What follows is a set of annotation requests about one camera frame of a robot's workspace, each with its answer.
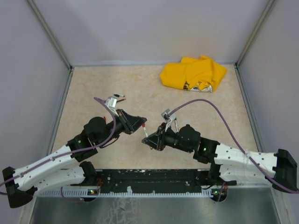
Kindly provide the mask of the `white pen red tip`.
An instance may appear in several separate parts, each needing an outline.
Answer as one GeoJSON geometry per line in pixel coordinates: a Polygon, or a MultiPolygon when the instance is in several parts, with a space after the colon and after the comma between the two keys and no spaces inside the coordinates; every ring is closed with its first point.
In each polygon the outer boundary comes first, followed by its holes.
{"type": "Polygon", "coordinates": [[[144,133],[145,133],[145,137],[147,138],[149,135],[148,135],[148,132],[147,130],[144,130],[144,133]]]}

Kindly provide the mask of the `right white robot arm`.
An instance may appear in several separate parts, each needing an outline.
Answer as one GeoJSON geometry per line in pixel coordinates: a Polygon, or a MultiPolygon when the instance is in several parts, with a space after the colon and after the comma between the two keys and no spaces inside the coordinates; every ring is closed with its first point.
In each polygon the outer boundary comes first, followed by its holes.
{"type": "Polygon", "coordinates": [[[215,185],[226,183],[261,183],[285,193],[298,193],[297,162],[284,149],[275,153],[245,151],[229,147],[201,136],[190,125],[174,132],[165,123],[145,137],[143,144],[157,151],[171,147],[187,153],[204,164],[210,164],[209,181],[215,185]]]}

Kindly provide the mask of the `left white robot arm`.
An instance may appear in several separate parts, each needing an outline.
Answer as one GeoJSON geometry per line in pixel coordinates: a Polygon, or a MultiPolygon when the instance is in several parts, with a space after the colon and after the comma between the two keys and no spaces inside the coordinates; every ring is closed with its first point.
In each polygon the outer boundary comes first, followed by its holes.
{"type": "Polygon", "coordinates": [[[103,117],[94,117],[84,125],[81,134],[56,152],[22,168],[3,169],[10,208],[24,206],[34,196],[50,189],[94,184],[97,172],[87,159],[97,154],[98,148],[108,146],[112,139],[117,140],[121,133],[131,135],[147,121],[123,109],[116,110],[113,118],[107,123],[103,117]]]}

